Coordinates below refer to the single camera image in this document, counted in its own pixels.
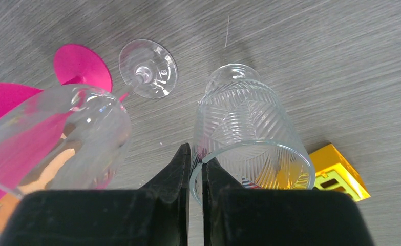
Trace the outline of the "clear wine glass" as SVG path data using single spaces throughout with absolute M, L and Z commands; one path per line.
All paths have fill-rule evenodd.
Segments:
M 272 88 L 244 64 L 215 70 L 198 102 L 190 189 L 202 201 L 202 165 L 216 159 L 248 189 L 312 189 L 314 165 Z
M 178 70 L 162 45 L 147 39 L 126 44 L 118 67 L 124 87 L 113 93 L 99 87 L 70 84 L 68 109 L 60 140 L 11 192 L 0 199 L 0 234 L 19 201 L 41 190 L 103 189 L 120 167 L 132 137 L 125 98 L 137 94 L 158 99 L 169 95 Z

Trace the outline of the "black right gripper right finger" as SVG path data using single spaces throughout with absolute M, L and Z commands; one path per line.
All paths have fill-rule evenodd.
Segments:
M 217 161 L 202 166 L 204 245 L 245 245 L 243 187 Z

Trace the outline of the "clear wine glass front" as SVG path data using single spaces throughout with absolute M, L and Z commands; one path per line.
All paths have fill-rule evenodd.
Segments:
M 0 199 L 0 234 L 19 201 L 41 190 L 103 189 L 120 167 L 132 137 L 125 98 L 137 94 L 158 99 L 169 95 L 178 70 L 162 45 L 147 39 L 126 44 L 118 67 L 124 87 L 113 93 L 99 87 L 70 84 L 68 109 L 60 140 L 11 192 Z

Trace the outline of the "pink plastic wine glass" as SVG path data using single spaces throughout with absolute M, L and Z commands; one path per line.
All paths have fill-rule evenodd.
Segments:
M 70 84 L 111 91 L 111 73 L 103 59 L 91 49 L 67 44 L 53 58 L 59 85 L 40 90 L 0 83 L 0 199 L 11 192 L 60 140 L 71 115 L 62 105 L 68 102 Z

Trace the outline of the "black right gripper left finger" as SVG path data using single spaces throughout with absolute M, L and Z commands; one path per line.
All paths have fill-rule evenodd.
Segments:
M 154 192 L 150 245 L 188 245 L 191 149 L 182 144 L 174 157 L 141 188 Z

